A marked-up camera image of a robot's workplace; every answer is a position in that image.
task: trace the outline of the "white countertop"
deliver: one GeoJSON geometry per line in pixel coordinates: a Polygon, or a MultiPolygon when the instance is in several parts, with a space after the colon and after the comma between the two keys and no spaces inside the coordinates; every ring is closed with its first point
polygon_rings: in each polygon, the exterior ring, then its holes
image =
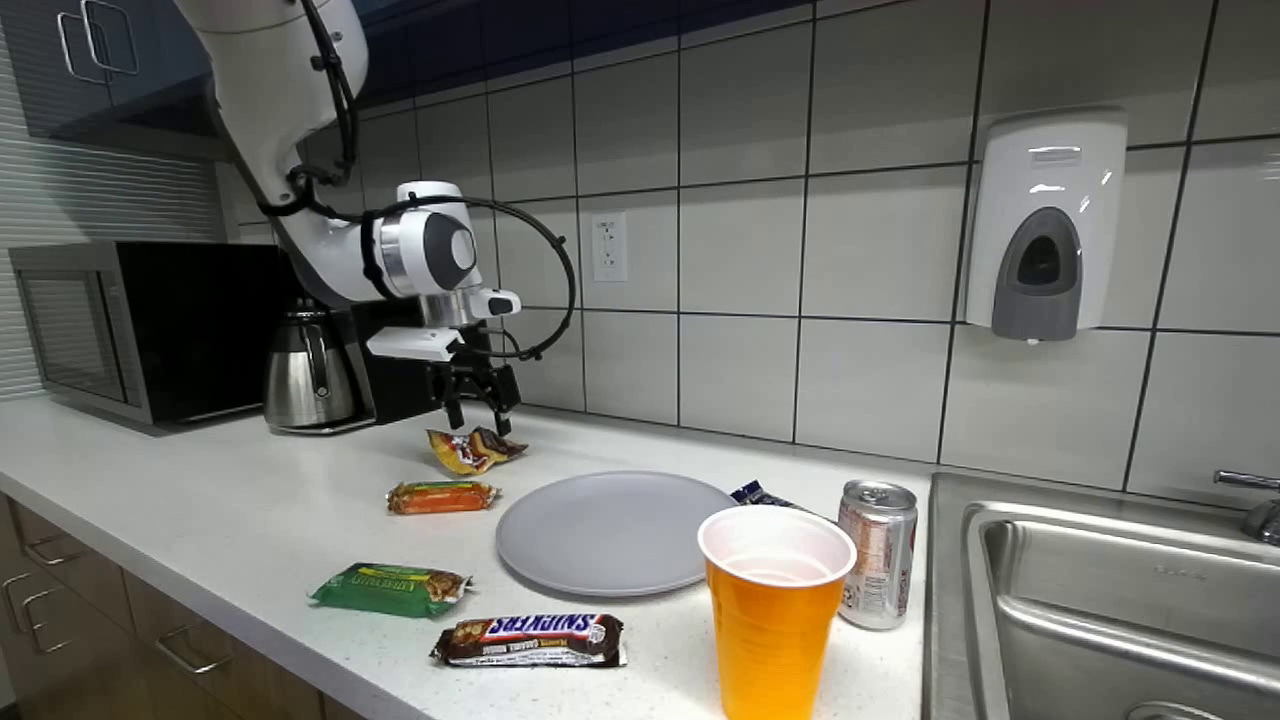
{"type": "Polygon", "coordinates": [[[511,439],[531,450],[487,471],[505,486],[491,512],[389,514],[385,495],[396,478],[440,474],[424,457],[424,428],[444,428],[444,416],[330,439],[272,437],[260,416],[144,437],[49,398],[0,402],[0,490],[365,716],[695,720],[719,716],[709,589],[635,602],[567,602],[531,592],[491,550],[502,512],[553,478],[616,468],[680,471],[724,490],[763,478],[767,490],[827,514],[846,478],[897,478],[922,505],[910,620],[897,631],[832,622],[820,716],[922,716],[927,471],[871,468],[846,450],[517,412],[511,439]],[[313,589],[353,558],[454,568],[474,576],[477,592],[444,620],[313,608],[313,589]],[[464,615],[556,608],[616,612],[629,622],[629,667],[436,667],[430,655],[440,628],[464,615]]]}

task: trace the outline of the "white tiled wall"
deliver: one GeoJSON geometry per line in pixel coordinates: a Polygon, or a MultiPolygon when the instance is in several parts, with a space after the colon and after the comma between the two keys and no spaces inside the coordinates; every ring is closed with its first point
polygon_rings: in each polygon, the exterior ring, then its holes
{"type": "MultiPolygon", "coordinates": [[[[567,234],[583,305],[517,368],[528,402],[1233,500],[1214,468],[1280,474],[1275,28],[1275,0],[820,0],[381,111],[362,186],[444,172],[567,234]],[[985,126],[1101,104],[1133,133],[1105,327],[958,324],[985,126]]],[[[556,324],[528,231],[480,255],[517,334],[556,324]]]]}

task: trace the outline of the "soap dispenser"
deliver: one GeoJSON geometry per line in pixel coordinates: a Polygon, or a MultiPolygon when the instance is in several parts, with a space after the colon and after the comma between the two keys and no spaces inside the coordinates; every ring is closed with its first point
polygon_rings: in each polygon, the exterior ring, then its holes
{"type": "Polygon", "coordinates": [[[1116,111],[989,126],[967,247],[967,324],[1028,343],[1073,340],[1101,324],[1116,255],[1126,139],[1116,111]]]}

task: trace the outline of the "power outlet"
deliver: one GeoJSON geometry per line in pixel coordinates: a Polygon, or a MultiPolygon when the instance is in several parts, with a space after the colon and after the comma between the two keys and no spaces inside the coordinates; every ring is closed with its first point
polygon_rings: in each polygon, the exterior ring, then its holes
{"type": "Polygon", "coordinates": [[[629,217],[592,217],[592,275],[603,284],[633,275],[629,217]]]}

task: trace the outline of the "aluminum can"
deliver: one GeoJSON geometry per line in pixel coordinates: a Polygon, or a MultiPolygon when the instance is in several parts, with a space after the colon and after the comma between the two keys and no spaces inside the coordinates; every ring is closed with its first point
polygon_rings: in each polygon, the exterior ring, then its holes
{"type": "Polygon", "coordinates": [[[916,495],[902,482],[847,478],[840,528],[856,545],[840,615],[856,628],[902,628],[913,594],[916,495]]]}

